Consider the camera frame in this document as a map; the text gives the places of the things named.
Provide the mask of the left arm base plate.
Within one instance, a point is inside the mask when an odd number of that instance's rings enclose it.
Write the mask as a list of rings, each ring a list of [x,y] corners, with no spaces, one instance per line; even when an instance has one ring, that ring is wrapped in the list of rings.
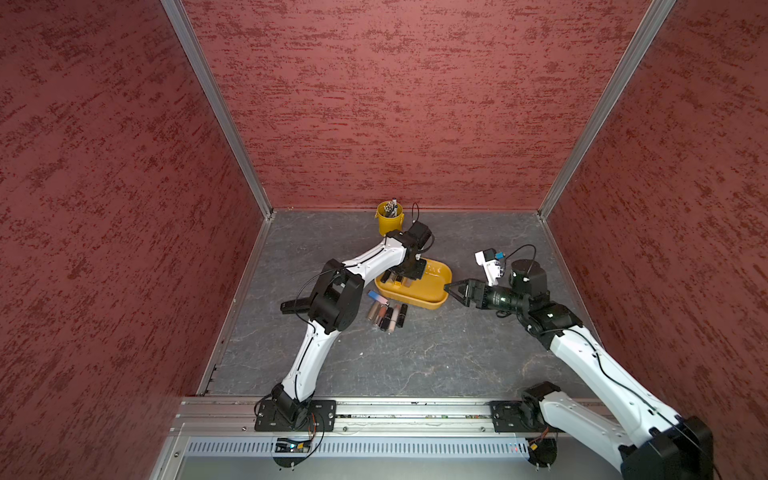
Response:
[[[308,403],[281,410],[276,400],[261,401],[254,408],[256,432],[315,433],[334,430],[337,402],[310,400]]]

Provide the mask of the black lipstick group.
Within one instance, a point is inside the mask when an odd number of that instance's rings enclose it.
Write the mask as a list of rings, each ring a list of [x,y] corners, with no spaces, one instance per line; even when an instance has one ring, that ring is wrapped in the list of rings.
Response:
[[[378,321],[378,327],[382,331],[388,331],[392,325],[392,317],[394,313],[393,307],[387,307],[383,316]]]

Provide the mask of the yellow plastic storage box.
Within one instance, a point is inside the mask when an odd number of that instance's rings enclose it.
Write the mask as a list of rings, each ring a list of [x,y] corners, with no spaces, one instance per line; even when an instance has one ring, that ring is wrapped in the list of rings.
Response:
[[[420,280],[411,280],[410,285],[395,283],[396,274],[391,273],[389,280],[382,284],[380,277],[375,279],[375,286],[386,298],[427,310],[436,310],[448,298],[444,291],[445,284],[452,282],[452,271],[444,263],[427,259],[427,266]]]

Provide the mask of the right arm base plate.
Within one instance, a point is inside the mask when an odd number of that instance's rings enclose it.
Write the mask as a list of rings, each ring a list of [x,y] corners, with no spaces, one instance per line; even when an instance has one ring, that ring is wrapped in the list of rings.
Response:
[[[549,429],[550,433],[561,430],[549,425],[540,408],[533,401],[491,401],[490,417],[496,433],[520,433],[537,436]]]

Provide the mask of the pink lip gloss tube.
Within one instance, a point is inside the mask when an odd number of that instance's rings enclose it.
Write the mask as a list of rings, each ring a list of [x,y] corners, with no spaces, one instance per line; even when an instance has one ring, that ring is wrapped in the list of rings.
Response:
[[[399,328],[402,307],[403,307],[402,304],[397,304],[393,307],[389,326],[388,326],[389,333],[393,333]]]

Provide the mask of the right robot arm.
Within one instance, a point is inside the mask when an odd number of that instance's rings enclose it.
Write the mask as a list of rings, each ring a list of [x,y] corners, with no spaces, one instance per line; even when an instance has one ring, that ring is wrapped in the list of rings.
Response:
[[[714,438],[698,417],[682,417],[643,387],[594,339],[566,306],[554,302],[543,281],[514,275],[509,286],[467,279],[445,285],[466,307],[513,315],[524,330],[562,360],[612,414],[598,415],[552,383],[527,392],[532,424],[574,437],[625,479],[714,479]]]

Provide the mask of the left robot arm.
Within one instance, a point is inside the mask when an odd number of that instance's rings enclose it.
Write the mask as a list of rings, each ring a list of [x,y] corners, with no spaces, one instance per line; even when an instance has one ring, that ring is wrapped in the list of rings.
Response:
[[[281,305],[307,325],[288,374],[271,391],[277,413],[291,429],[306,425],[320,370],[339,334],[355,320],[365,288],[386,272],[421,279],[427,265],[422,255],[432,243],[431,230],[419,221],[406,231],[388,232],[363,254],[326,262],[307,297]]]

